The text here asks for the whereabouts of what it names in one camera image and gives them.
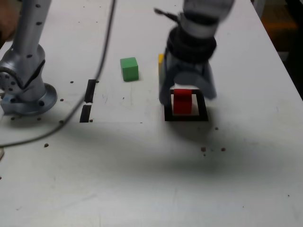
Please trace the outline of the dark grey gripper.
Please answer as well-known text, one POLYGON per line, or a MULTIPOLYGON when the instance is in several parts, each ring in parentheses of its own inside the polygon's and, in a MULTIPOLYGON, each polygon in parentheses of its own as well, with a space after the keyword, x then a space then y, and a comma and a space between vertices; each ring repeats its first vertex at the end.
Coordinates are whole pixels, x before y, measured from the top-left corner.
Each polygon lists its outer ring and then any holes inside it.
POLYGON ((207 99, 215 99, 214 79, 209 62, 189 63, 166 49, 159 73, 159 101, 169 104, 170 88, 174 84, 197 87, 207 99))

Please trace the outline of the person's hand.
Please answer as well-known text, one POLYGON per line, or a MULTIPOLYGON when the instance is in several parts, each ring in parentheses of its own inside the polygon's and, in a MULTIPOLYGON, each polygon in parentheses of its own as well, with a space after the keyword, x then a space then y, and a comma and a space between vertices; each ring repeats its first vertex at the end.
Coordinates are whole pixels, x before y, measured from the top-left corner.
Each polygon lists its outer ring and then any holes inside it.
POLYGON ((22 2, 0 0, 0 42, 10 41, 16 31, 22 2))

